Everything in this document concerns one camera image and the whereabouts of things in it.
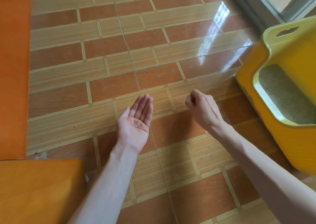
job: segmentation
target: open palm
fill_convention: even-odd
[[[139,154],[148,139],[153,110],[153,98],[148,94],[140,95],[131,108],[126,107],[117,120],[118,143]]]

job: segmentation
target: bare skin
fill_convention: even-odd
[[[148,94],[141,95],[122,113],[109,161],[69,223],[116,223],[136,158],[148,139],[152,103]],[[235,158],[281,223],[316,223],[316,193],[228,125],[211,95],[193,90],[185,103],[196,122]]]

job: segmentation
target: tiled floor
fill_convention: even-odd
[[[33,0],[31,27],[29,159],[84,158],[95,179],[116,119],[148,93],[150,135],[118,223],[274,219],[184,104],[194,88],[213,95],[228,123],[293,170],[234,79],[259,35],[232,0]]]

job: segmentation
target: yellow litter box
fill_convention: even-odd
[[[267,29],[236,79],[291,164],[316,175],[316,16]]]

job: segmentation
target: person's right forearm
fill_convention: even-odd
[[[245,171],[281,223],[316,223],[316,193],[223,123],[209,130]]]

